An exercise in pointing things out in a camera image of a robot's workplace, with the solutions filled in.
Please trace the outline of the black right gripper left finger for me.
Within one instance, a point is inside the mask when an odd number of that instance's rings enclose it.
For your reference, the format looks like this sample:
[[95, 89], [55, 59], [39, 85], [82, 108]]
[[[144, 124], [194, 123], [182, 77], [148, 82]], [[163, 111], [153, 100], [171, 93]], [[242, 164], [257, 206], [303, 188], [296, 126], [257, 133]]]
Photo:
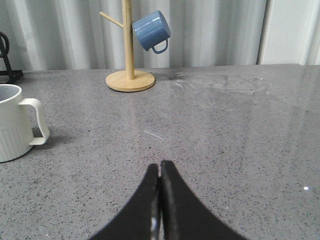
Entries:
[[160, 234], [159, 167], [152, 163], [123, 209], [92, 240], [157, 240]]

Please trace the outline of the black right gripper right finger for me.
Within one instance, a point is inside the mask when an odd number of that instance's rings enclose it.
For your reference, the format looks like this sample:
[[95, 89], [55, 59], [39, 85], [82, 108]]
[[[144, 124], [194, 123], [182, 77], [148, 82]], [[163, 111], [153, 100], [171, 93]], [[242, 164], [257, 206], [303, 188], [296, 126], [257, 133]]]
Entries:
[[244, 240], [197, 198], [169, 160], [161, 162], [161, 209], [166, 240]]

